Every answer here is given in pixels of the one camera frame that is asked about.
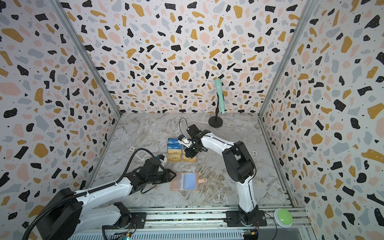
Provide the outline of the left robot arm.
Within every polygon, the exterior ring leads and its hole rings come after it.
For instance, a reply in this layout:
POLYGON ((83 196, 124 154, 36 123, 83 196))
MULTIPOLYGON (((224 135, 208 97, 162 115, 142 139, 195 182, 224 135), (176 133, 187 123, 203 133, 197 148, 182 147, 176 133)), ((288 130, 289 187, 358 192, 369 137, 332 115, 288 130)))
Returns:
POLYGON ((36 227, 44 240, 68 240, 72 235, 98 227, 142 229, 146 214, 132 213, 119 199, 136 192, 143 194, 147 185, 169 183, 176 176, 164 168, 161 157, 157 156, 111 183, 76 192, 63 189, 38 215, 36 227))

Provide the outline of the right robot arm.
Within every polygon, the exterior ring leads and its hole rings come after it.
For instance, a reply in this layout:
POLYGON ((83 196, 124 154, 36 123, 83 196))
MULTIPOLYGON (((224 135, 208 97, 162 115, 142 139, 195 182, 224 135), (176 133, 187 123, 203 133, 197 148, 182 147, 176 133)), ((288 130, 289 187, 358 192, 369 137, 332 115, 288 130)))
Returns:
POLYGON ((178 142, 185 147, 188 158, 194 158, 204 150, 212 150, 222 155, 230 178, 236 182, 239 204, 237 211, 226 212, 229 227, 265 227, 265 212, 259 209, 253 187, 257 169, 246 145, 223 140, 208 130, 201 131, 196 125, 187 128, 189 138, 179 135, 178 142))

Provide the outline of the pink leather card holder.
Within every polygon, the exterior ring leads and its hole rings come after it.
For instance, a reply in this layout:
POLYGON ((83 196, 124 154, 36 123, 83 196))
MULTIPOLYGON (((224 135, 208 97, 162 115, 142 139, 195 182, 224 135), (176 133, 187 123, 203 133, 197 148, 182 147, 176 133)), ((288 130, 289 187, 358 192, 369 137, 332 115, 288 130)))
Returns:
POLYGON ((207 179, 200 179, 198 173, 177 173, 171 181, 171 191, 197 191, 199 185, 206 183, 207 179))

